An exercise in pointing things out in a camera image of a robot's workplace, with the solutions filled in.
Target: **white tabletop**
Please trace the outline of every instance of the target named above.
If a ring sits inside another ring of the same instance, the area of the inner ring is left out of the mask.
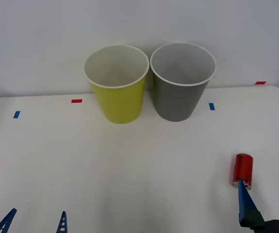
[[[0,98],[0,220],[16,208],[9,233],[55,233],[65,210],[69,233],[249,232],[230,185],[239,152],[254,158],[258,210],[279,219],[277,87],[206,89],[182,122],[146,93],[124,125],[94,94]]]

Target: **small red cylinder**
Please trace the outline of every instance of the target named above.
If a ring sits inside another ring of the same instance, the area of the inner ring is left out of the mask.
[[[233,170],[232,186],[238,187],[243,180],[247,190],[252,187],[253,158],[248,154],[237,154],[236,164]]]

